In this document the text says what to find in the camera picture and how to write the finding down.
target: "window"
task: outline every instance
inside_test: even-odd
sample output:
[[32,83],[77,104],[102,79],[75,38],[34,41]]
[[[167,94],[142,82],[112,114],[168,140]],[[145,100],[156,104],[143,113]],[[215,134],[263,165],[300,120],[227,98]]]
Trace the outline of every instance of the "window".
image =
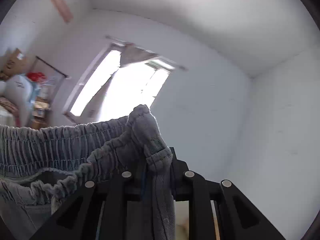
[[111,49],[88,75],[66,115],[80,123],[86,105],[115,72],[105,94],[97,121],[108,121],[128,115],[139,104],[150,107],[170,71],[174,69],[164,60],[135,63],[120,68],[120,49]]

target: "round metal rivet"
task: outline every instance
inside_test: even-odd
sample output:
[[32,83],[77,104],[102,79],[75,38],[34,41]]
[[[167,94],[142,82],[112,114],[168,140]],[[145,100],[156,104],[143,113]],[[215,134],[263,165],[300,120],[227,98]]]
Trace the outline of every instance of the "round metal rivet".
[[192,178],[195,175],[195,173],[193,171],[186,171],[184,175],[188,178]]
[[222,185],[225,186],[225,187],[231,187],[232,183],[231,183],[230,180],[225,179],[225,180],[222,182]]
[[130,178],[131,177],[131,172],[130,171],[124,171],[122,172],[122,177],[124,178]]
[[92,180],[87,181],[85,184],[85,187],[93,187],[94,186],[94,182]]

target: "pants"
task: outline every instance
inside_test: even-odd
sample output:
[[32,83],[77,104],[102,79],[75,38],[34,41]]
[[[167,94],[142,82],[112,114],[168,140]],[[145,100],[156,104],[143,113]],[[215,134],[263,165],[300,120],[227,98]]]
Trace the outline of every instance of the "pants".
[[[141,224],[132,215],[128,227],[140,229],[136,239],[174,239],[172,154],[142,105],[117,120],[75,127],[0,126],[0,215],[17,240],[27,240],[86,181],[111,179],[142,158],[149,170],[146,195],[129,206]],[[151,228],[142,225],[146,220]]]

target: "denim fabric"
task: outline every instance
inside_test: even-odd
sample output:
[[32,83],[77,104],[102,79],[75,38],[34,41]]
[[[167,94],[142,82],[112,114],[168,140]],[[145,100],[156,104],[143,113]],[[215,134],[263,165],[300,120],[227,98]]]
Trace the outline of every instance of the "denim fabric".
[[147,106],[117,120],[75,127],[1,126],[0,151],[0,215],[17,240],[29,239],[86,181],[111,179],[142,158],[149,169],[146,195],[131,205],[141,221],[133,216],[128,226],[150,227],[140,226],[140,235],[130,239],[174,239],[172,154]]

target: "gathered waistband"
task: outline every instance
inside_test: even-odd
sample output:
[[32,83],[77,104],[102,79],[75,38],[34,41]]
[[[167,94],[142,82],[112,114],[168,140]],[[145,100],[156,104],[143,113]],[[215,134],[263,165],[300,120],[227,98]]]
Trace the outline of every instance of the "gathered waistband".
[[[172,154],[147,106],[107,122],[33,130],[0,127],[0,195],[26,205],[65,198],[88,180],[110,179],[131,162],[146,158],[159,172]],[[36,177],[44,171],[66,176],[54,185]]]

